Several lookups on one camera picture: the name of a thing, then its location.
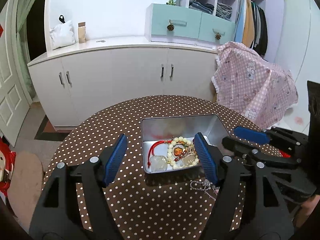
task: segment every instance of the silver chain necklace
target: silver chain necklace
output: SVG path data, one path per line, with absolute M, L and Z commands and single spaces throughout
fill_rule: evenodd
M 215 195 L 218 194 L 218 190 L 219 190 L 219 187 L 216 187 L 212 182 L 208 181 L 207 179 L 205 179 L 204 181 L 196 181 L 196 180 L 192 180 L 190 182 L 190 188 L 191 189 L 194 189 L 194 190 L 199 190 L 199 191 L 204 191 L 204 193 L 206 193 L 210 198 L 212 198 L 214 201 L 216 201 L 216 198 L 214 196 L 212 196 L 208 191 L 210 189 L 213 190 L 213 193 Z

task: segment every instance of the pink checkered blanket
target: pink checkered blanket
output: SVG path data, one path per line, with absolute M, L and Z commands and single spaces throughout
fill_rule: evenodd
M 218 47 L 218 69 L 212 77 L 217 103 L 253 121 L 261 129 L 279 122 L 298 102 L 290 71 L 271 64 L 242 43 Z

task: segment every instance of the round table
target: round table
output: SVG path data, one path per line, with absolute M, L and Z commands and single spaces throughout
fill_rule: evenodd
M 203 191 L 191 190 L 190 182 L 155 187 L 145 184 L 140 123 L 147 117 L 199 114 L 216 114 L 232 137 L 233 129 L 239 125 L 260 130 L 235 111 L 198 98 L 160 95 L 132 99 L 97 112 L 75 128 L 57 148 L 44 184 L 57 163 L 65 162 L 69 166 L 84 163 L 99 155 L 104 147 L 112 146 L 124 133 L 129 149 L 115 181 L 103 189 L 123 238 L 198 239 L 215 201 Z M 266 154 L 280 156 L 273 146 L 255 144 L 255 147 Z M 230 230 L 240 225 L 244 195 L 245 184 L 241 183 L 239 205 Z M 83 226 L 92 230 L 81 184 L 77 185 L 77 196 Z

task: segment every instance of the mint green drawer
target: mint green drawer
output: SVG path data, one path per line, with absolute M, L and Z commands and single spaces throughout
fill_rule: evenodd
M 202 12 L 173 5 L 153 4 L 151 35 L 169 35 L 197 39 Z M 169 31 L 171 23 L 174 30 Z
M 228 41 L 233 41 L 234 29 L 235 23 L 202 13 L 199 40 L 225 44 Z M 221 34 L 219 41 L 215 38 L 216 33 Z

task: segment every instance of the metal screw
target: metal screw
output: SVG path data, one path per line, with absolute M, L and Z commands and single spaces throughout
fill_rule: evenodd
M 264 168 L 264 163 L 257 162 L 257 167 L 260 168 L 260 169 Z
M 228 156 L 228 155 L 224 156 L 224 157 L 222 158 L 222 160 L 225 161 L 226 163 L 229 163 L 229 162 L 232 161 L 231 157 Z
M 57 164 L 57 168 L 58 168 L 58 169 L 62 169 L 62 168 L 64 167 L 64 165 L 65 165 L 65 164 L 62 163 L 62 162 L 61 162 L 61 163 L 58 163 L 58 164 Z
M 99 158 L 97 156 L 93 156 L 90 158 L 91 163 L 96 163 L 98 160 L 99 160 Z

